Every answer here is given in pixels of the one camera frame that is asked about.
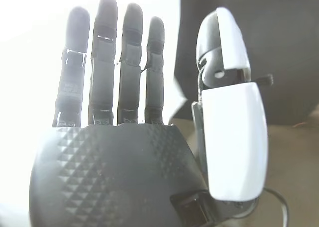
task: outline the beige floor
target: beige floor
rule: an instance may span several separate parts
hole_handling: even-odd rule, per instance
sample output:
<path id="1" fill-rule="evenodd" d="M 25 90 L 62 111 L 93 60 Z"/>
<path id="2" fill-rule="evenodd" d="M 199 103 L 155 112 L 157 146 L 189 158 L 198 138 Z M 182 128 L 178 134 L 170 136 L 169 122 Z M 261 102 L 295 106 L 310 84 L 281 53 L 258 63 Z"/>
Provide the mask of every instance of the beige floor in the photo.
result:
<path id="1" fill-rule="evenodd" d="M 191 121 L 174 120 L 192 150 Z M 319 227 L 319 128 L 309 125 L 269 126 L 269 165 L 266 185 L 278 190 L 290 207 L 290 227 Z M 223 227 L 280 227 L 281 206 L 270 194 L 246 219 L 230 220 Z"/>

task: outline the cable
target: cable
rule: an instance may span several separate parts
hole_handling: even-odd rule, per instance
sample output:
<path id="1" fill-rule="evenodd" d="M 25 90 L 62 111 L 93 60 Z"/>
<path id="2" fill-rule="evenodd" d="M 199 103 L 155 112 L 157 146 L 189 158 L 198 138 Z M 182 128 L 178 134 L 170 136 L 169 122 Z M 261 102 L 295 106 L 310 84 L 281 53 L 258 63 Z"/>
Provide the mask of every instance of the cable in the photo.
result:
<path id="1" fill-rule="evenodd" d="M 264 191 L 274 195 L 279 202 L 281 203 L 281 208 L 283 210 L 283 227 L 288 227 L 289 226 L 289 207 L 286 199 L 280 194 L 278 191 L 275 191 L 270 188 L 264 188 Z"/>

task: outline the black finger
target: black finger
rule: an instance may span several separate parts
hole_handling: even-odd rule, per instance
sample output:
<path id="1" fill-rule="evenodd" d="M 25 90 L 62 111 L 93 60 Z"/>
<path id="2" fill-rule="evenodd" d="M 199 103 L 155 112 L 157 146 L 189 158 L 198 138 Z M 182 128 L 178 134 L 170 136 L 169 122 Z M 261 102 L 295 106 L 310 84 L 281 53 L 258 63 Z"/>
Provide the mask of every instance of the black finger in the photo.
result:
<path id="1" fill-rule="evenodd" d="M 118 8 L 115 0 L 100 0 L 94 22 L 89 124 L 113 123 L 114 59 Z"/>
<path id="2" fill-rule="evenodd" d="M 123 23 L 118 124 L 138 119 L 142 31 L 142 9 L 137 4 L 129 4 Z"/>
<path id="3" fill-rule="evenodd" d="M 149 41 L 147 45 L 148 60 L 145 67 L 147 70 L 145 107 L 146 123 L 163 124 L 163 49 L 164 24 L 160 18 L 153 17 L 150 24 Z"/>
<path id="4" fill-rule="evenodd" d="M 53 127 L 81 126 L 84 66 L 90 30 L 87 10 L 71 10 L 67 22 L 65 48 L 62 52 L 62 71 L 55 102 Z"/>

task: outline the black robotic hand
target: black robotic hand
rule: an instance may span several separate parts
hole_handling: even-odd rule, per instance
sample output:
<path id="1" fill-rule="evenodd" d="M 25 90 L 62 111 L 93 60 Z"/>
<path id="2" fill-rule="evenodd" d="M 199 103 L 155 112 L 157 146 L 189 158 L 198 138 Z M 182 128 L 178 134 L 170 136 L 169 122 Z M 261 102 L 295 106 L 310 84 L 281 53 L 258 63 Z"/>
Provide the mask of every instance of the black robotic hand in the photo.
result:
<path id="1" fill-rule="evenodd" d="M 113 126 L 117 4 L 101 0 L 94 23 L 88 126 L 81 128 L 90 18 L 69 16 L 53 127 L 30 181 L 33 227 L 199 227 L 244 216 L 255 206 L 213 199 L 185 139 L 162 122 L 164 26 L 151 20 L 144 124 L 137 123 L 142 10 L 124 18 L 117 126 Z"/>

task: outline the prosthetic hand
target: prosthetic hand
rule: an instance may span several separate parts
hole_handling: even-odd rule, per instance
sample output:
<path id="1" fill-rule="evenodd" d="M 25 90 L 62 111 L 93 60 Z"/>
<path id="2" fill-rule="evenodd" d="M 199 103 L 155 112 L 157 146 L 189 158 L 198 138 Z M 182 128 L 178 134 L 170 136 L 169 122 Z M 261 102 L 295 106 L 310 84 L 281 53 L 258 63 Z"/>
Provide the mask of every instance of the prosthetic hand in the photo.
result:
<path id="1" fill-rule="evenodd" d="M 223 7 L 201 24 L 197 40 L 198 102 L 193 103 L 199 163 L 213 198 L 248 201 L 264 187 L 268 137 L 265 112 L 241 31 Z"/>
<path id="2" fill-rule="evenodd" d="M 146 123 L 137 123 L 143 15 L 136 4 L 127 8 L 115 67 L 117 4 L 100 1 L 93 30 L 89 125 L 81 128 L 89 27 L 88 12 L 74 8 L 53 128 L 39 146 L 31 175 L 32 226 L 199 227 L 250 213 L 255 200 L 231 203 L 211 197 L 181 133 L 174 125 L 163 125 L 164 27 L 157 17 L 151 20 L 147 45 Z M 117 126 L 112 125 L 115 68 L 120 69 Z"/>

